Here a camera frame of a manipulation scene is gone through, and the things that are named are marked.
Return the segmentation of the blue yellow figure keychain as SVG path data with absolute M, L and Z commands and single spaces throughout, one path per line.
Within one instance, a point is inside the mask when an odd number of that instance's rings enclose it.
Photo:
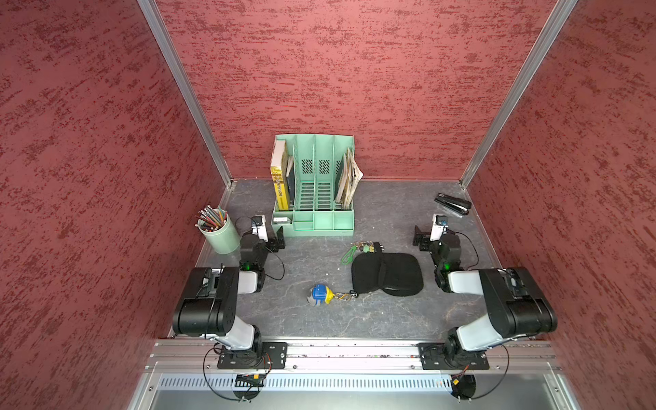
M 327 285 L 316 285 L 310 291 L 307 301 L 310 305 L 319 306 L 322 304 L 330 304 L 335 298 L 335 294 Z

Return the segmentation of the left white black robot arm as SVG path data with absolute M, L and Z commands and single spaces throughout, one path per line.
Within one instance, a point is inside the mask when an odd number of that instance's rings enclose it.
M 285 247 L 282 227 L 268 241 L 246 233 L 240 241 L 238 266 L 194 268 L 173 314 L 174 334 L 219 343 L 231 354 L 258 358 L 263 347 L 259 329 L 237 316 L 237 298 L 263 290 L 270 254 Z

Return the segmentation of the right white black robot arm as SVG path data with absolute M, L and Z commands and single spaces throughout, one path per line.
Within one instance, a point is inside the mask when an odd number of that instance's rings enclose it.
M 557 329 L 555 311 L 528 269 L 464 270 L 458 233 L 442 225 L 438 229 L 436 235 L 415 227 L 413 234 L 413 245 L 432 258 L 438 287 L 449 294 L 483 297 L 486 309 L 475 321 L 449 331 L 444 355 L 453 360 Z

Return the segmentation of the black fabric bag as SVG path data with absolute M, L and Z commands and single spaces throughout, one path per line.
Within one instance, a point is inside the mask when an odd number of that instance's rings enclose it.
M 420 263 L 403 253 L 369 253 L 357 256 L 351 265 L 354 291 L 382 290 L 393 297 L 411 297 L 424 288 Z

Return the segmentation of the green cord charm decoration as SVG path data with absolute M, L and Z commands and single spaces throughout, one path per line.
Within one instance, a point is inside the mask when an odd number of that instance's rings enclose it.
M 383 252 L 384 247 L 379 242 L 358 242 L 350 246 L 350 248 L 342 256 L 340 263 L 343 266 L 351 264 L 359 253 L 375 253 Z

